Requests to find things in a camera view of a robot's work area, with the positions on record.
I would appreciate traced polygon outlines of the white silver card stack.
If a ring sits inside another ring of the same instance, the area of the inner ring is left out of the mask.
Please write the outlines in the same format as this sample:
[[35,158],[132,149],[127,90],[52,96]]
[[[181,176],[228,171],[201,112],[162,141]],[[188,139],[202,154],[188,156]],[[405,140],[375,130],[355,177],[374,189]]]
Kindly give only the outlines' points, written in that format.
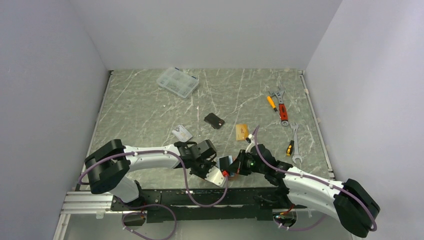
[[185,143],[193,138],[193,135],[180,124],[177,125],[171,132],[180,142]]

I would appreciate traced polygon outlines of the brown leather card holder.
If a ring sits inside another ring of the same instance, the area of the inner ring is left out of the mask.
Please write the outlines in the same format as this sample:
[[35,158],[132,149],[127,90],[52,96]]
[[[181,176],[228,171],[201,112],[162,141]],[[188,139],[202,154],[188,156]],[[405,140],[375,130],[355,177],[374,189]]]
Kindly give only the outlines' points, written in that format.
[[235,181],[238,178],[238,174],[237,173],[229,173],[228,175],[228,180],[229,181]]

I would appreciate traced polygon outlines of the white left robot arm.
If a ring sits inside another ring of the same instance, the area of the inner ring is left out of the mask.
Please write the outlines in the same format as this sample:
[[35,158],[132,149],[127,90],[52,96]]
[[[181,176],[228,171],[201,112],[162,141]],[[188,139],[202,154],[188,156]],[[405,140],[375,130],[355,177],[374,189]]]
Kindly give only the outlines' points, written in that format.
[[195,175],[218,187],[226,184],[214,158],[217,151],[207,139],[199,143],[181,142],[160,147],[133,147],[113,139],[84,160],[85,172],[79,177],[80,185],[87,184],[94,195],[111,193],[120,198],[131,210],[144,203],[141,185],[129,179],[127,173],[145,169],[183,169],[183,174]]

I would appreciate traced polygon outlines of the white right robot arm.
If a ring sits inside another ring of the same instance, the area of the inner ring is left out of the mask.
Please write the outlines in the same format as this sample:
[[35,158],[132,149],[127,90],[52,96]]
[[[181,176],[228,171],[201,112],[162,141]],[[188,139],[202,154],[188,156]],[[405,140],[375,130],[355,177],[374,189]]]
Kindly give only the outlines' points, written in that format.
[[263,144],[250,151],[240,150],[225,168],[230,174],[262,174],[276,187],[275,200],[282,207],[304,206],[339,221],[351,234],[365,238],[376,231],[381,208],[356,180],[325,179],[307,173],[290,163],[275,159]]

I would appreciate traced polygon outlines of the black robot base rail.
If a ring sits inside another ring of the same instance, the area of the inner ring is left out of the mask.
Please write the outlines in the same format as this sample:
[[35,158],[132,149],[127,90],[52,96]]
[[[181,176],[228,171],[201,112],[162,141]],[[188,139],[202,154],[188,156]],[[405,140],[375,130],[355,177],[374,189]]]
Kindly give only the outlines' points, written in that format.
[[173,217],[162,206],[170,208],[178,221],[256,219],[271,221],[276,214],[294,206],[287,191],[277,187],[198,188],[190,192],[202,206],[189,198],[185,189],[144,189],[141,211],[146,213],[148,223],[172,221]]

